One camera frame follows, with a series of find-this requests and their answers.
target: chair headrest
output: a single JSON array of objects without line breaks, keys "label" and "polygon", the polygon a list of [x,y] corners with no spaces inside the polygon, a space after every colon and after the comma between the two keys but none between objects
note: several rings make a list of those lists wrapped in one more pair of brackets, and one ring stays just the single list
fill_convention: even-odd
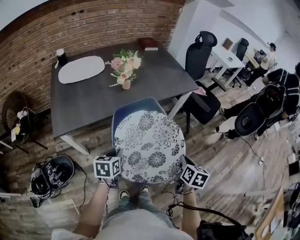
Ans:
[{"label": "chair headrest", "polygon": [[244,45],[244,46],[246,46],[246,47],[249,46],[248,40],[247,40],[247,39],[244,39],[244,38],[242,38],[242,39],[240,40],[240,44],[242,44],[242,45]]},{"label": "chair headrest", "polygon": [[218,40],[213,33],[200,31],[200,34],[195,39],[195,43],[201,43],[202,47],[214,47],[217,45]]}]

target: bag strap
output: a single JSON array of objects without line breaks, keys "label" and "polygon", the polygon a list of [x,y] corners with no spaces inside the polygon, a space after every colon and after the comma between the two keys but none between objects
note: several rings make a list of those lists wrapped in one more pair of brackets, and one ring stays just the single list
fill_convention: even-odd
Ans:
[{"label": "bag strap", "polygon": [[216,215],[219,215],[219,216],[221,216],[221,217],[223,217],[223,218],[226,218],[227,220],[229,220],[229,221],[230,221],[231,223],[233,223],[234,225],[236,225],[236,226],[242,228],[242,225],[241,225],[239,222],[237,222],[236,220],[232,219],[231,217],[228,217],[228,216],[224,215],[224,214],[221,213],[221,212],[218,212],[218,211],[215,211],[215,210],[211,210],[211,209],[206,209],[206,208],[192,207],[192,206],[186,205],[186,204],[183,203],[183,202],[179,202],[178,204],[172,204],[172,205],[169,206],[169,209],[172,209],[172,208],[174,208],[174,207],[176,207],[176,206],[180,206],[180,207],[183,207],[183,208],[186,208],[186,209],[190,209],[190,210],[197,210],[197,211],[209,212],[209,213],[212,213],[212,214],[216,214]]}]

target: small vase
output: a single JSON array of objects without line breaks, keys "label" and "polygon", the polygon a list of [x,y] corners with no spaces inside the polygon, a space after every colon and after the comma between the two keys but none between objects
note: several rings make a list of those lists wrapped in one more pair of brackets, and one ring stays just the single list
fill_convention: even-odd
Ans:
[{"label": "small vase", "polygon": [[126,80],[126,81],[122,84],[122,88],[123,88],[124,90],[130,89],[130,82],[131,82],[131,81]]}]

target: red book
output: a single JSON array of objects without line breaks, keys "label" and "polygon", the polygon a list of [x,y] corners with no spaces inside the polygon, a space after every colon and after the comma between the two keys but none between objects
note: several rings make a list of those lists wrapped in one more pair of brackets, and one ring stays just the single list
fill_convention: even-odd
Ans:
[{"label": "red book", "polygon": [[139,38],[139,44],[145,51],[157,51],[158,43],[153,38],[143,37]]}]

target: black cup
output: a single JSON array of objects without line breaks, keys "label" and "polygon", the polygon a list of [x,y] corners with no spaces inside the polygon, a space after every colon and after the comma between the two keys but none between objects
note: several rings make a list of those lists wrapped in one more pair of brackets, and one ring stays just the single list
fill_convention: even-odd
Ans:
[{"label": "black cup", "polygon": [[60,66],[64,66],[68,63],[66,53],[62,48],[56,51],[56,56]]}]

